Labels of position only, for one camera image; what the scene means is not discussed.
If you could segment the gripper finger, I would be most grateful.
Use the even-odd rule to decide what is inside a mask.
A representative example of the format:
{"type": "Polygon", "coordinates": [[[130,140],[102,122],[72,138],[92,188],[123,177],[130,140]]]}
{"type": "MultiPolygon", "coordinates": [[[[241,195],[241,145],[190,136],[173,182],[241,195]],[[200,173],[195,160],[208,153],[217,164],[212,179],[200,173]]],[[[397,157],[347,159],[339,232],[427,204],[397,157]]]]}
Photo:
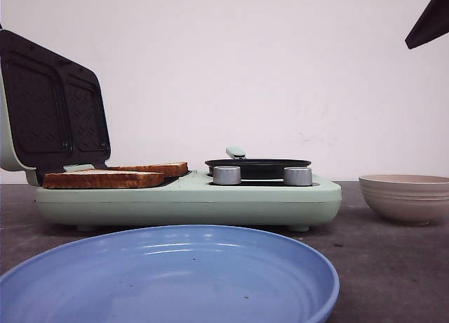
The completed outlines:
{"type": "Polygon", "coordinates": [[[448,33],[448,0],[430,0],[405,39],[414,49],[448,33]]]}

